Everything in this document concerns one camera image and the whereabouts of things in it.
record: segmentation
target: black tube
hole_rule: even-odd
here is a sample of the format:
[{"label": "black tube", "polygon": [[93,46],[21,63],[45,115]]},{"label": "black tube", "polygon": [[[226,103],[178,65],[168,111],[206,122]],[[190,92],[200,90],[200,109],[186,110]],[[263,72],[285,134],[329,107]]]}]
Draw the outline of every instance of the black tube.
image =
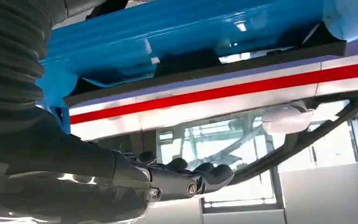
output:
[{"label": "black tube", "polygon": [[0,0],[0,162],[9,164],[10,174],[114,175],[111,150],[66,135],[49,112],[35,106],[43,98],[35,80],[43,76],[39,60],[46,56],[51,28],[68,12],[72,15],[103,1],[87,2],[81,6],[70,0]]}]

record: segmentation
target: blue metal frame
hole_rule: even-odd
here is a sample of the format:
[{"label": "blue metal frame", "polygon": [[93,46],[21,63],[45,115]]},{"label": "blue metal frame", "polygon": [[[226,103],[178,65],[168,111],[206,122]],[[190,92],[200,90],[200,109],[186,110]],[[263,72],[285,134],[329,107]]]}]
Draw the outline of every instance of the blue metal frame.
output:
[{"label": "blue metal frame", "polygon": [[80,22],[53,32],[38,104],[65,108],[78,78],[103,88],[151,78],[166,55],[289,47],[321,21],[339,39],[358,39],[358,1],[158,0]]}]

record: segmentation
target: bolt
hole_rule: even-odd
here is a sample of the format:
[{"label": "bolt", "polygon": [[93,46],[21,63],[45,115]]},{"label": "bolt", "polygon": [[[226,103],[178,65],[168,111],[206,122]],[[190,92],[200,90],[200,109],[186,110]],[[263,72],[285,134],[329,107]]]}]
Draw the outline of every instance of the bolt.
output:
[{"label": "bolt", "polygon": [[197,192],[197,185],[194,182],[191,182],[187,187],[187,193],[189,195],[194,195]]},{"label": "bolt", "polygon": [[157,191],[157,189],[152,188],[152,189],[150,189],[149,194],[151,196],[156,196],[158,194],[158,191]]}]

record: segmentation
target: robotic arm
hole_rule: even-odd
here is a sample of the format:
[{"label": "robotic arm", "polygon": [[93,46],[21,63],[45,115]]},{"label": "robotic arm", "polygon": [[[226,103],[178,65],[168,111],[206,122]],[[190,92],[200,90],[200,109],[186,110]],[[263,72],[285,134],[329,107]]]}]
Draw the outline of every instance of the robotic arm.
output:
[{"label": "robotic arm", "polygon": [[227,165],[194,171],[175,160],[144,165],[65,134],[37,108],[53,25],[104,0],[0,0],[0,222],[111,223],[135,219],[158,200],[190,198],[227,185]]}]

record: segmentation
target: red and white trim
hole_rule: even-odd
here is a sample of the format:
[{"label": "red and white trim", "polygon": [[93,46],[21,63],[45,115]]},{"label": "red and white trim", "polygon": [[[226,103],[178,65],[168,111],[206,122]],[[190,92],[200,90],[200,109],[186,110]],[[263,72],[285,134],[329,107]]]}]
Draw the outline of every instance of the red and white trim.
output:
[{"label": "red and white trim", "polygon": [[354,90],[358,56],[73,108],[71,132],[91,140]]}]

